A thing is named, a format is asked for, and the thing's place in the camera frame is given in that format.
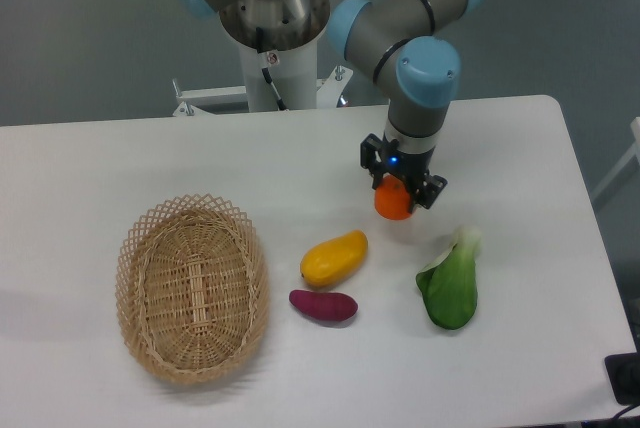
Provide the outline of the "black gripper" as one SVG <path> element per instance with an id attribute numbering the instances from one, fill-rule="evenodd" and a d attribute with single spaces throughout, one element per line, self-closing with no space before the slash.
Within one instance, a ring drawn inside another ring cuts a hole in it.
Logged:
<path id="1" fill-rule="evenodd" d="M 398 139 L 382 139 L 370 133 L 360 144 L 360 166 L 372 177 L 372 189 L 377 190 L 386 175 L 399 179 L 410 194 L 408 212 L 418 206 L 430 209 L 447 186 L 447 180 L 432 175 L 429 165 L 435 148 L 410 153 Z"/>

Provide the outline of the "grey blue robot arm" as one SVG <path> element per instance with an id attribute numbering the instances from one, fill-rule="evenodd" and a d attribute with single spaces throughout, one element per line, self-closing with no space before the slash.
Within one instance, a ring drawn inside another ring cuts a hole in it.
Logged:
<path id="1" fill-rule="evenodd" d="M 429 164 L 459 86 L 461 60 L 438 30 L 482 0 L 181 0 L 199 17 L 217 15 L 241 57 L 249 109 L 319 106 L 321 37 L 388 99 L 381 135 L 360 145 L 377 212 L 402 220 L 429 208 L 446 187 Z"/>

